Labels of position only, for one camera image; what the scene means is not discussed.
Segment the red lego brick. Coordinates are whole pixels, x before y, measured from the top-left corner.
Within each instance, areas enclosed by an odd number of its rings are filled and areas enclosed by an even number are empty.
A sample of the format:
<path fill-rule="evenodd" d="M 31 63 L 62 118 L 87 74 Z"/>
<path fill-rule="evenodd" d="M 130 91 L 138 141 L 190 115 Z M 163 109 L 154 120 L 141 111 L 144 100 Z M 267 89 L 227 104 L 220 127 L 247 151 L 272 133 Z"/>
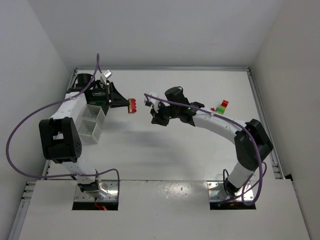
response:
<path fill-rule="evenodd" d="M 128 99 L 128 113 L 135 114 L 137 112 L 137 101 L 135 98 Z"/>

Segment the red green yellow lego tower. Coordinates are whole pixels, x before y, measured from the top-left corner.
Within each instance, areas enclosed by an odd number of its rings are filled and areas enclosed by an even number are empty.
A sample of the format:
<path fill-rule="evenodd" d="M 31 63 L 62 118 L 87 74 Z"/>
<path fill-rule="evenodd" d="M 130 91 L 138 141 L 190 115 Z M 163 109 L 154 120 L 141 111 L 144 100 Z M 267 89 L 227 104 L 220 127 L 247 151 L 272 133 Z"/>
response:
<path fill-rule="evenodd" d="M 227 100 L 223 100 L 222 103 L 220 104 L 220 106 L 218 106 L 215 111 L 220 114 L 220 115 L 223 115 L 227 109 L 229 105 L 229 101 Z"/>

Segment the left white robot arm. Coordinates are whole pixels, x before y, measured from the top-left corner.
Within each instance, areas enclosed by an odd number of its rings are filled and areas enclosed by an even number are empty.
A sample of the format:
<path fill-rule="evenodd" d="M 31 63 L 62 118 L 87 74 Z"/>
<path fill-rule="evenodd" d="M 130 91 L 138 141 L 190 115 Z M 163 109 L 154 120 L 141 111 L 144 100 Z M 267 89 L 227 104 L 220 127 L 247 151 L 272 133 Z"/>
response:
<path fill-rule="evenodd" d="M 98 143 L 109 109 L 126 107 L 130 114 L 137 111 L 136 100 L 123 97 L 109 81 L 111 75 L 107 70 L 96 80 L 93 74 L 78 74 L 58 110 L 39 122 L 45 159 L 67 169 L 80 191 L 96 199 L 108 191 L 98 171 L 81 156 L 82 143 Z"/>

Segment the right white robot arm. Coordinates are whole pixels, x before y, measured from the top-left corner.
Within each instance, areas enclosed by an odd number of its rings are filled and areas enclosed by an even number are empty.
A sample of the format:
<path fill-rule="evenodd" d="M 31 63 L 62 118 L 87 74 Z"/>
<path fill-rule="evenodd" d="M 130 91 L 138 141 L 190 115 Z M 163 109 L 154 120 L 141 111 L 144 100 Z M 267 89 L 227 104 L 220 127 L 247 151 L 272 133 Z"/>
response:
<path fill-rule="evenodd" d="M 263 181 L 262 165 L 274 146 L 259 120 L 230 119 L 200 102 L 189 102 L 180 86 L 172 87 L 164 94 L 165 99 L 153 93 L 144 95 L 144 104 L 151 108 L 152 124 L 166 127 L 170 120 L 179 119 L 182 123 L 213 132 L 234 144 L 237 163 L 223 180 L 228 196 L 236 196 L 256 170 L 259 171 L 259 181 Z"/>

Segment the white slotted container far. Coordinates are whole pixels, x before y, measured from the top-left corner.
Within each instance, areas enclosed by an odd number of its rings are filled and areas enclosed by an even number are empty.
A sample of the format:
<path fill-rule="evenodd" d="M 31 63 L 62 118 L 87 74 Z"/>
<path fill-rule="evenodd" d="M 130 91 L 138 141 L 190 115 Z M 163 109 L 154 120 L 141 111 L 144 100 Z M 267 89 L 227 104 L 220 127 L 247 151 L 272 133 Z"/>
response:
<path fill-rule="evenodd" d="M 99 125 L 102 125 L 106 118 L 106 115 L 101 106 L 91 104 L 87 104 L 82 109 L 80 116 L 87 120 L 96 121 Z"/>

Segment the white slotted container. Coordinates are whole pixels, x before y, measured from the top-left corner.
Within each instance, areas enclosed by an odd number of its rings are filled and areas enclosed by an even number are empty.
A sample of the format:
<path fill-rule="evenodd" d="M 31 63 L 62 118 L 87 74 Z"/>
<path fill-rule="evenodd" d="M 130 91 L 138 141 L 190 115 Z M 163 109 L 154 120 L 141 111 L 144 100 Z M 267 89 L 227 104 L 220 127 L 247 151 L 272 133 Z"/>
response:
<path fill-rule="evenodd" d="M 102 130 L 97 121 L 80 118 L 76 121 L 76 129 L 82 143 L 86 145 L 98 144 Z"/>
<path fill-rule="evenodd" d="M 80 116 L 87 120 L 96 121 L 99 125 L 102 125 L 106 118 L 106 115 L 101 106 L 91 104 L 87 104 L 82 109 Z"/>

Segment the white slotted container near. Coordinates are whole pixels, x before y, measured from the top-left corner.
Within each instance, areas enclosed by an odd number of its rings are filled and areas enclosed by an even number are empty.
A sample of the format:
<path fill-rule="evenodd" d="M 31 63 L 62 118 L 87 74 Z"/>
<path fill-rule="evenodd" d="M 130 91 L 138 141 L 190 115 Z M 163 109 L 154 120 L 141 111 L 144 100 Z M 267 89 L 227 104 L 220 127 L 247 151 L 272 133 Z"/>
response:
<path fill-rule="evenodd" d="M 86 145 L 98 144 L 102 130 L 97 121 L 80 118 L 76 121 L 76 129 L 82 143 Z"/>

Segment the white front cover panel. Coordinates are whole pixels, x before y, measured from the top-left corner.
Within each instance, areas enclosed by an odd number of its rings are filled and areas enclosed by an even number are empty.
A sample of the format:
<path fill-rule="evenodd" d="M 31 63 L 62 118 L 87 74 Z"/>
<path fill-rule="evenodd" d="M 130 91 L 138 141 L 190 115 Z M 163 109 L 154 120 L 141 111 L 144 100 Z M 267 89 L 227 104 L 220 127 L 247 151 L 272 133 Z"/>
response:
<path fill-rule="evenodd" d="M 307 240 L 289 180 L 268 180 L 254 210 L 212 210 L 205 182 L 122 181 L 117 210 L 73 210 L 76 184 L 35 185 L 22 240 Z"/>

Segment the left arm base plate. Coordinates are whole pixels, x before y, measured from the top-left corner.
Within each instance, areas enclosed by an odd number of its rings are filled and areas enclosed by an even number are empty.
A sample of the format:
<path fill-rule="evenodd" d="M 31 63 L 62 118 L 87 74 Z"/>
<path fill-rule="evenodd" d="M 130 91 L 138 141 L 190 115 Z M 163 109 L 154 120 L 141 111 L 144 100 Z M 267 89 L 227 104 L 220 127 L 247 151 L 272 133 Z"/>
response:
<path fill-rule="evenodd" d="M 118 201 L 119 184 L 117 181 L 102 180 L 99 184 L 99 191 L 87 193 L 81 192 L 77 187 L 74 194 L 74 202 L 94 202 L 99 203 L 116 203 Z"/>

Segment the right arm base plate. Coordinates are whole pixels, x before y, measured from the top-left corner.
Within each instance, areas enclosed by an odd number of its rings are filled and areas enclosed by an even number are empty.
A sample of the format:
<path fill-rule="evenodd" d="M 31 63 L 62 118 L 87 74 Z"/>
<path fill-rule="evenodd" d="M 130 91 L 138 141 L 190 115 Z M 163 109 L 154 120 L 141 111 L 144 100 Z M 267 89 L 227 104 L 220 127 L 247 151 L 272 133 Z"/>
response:
<path fill-rule="evenodd" d="M 210 202 L 218 203 L 232 198 L 232 196 L 228 195 L 225 191 L 222 181 L 207 181 L 206 184 Z M 241 202 L 242 199 L 245 202 L 249 202 L 254 199 L 254 192 L 250 181 L 245 185 L 244 190 L 243 187 L 241 187 L 239 191 L 235 193 L 235 199 L 231 201 Z"/>

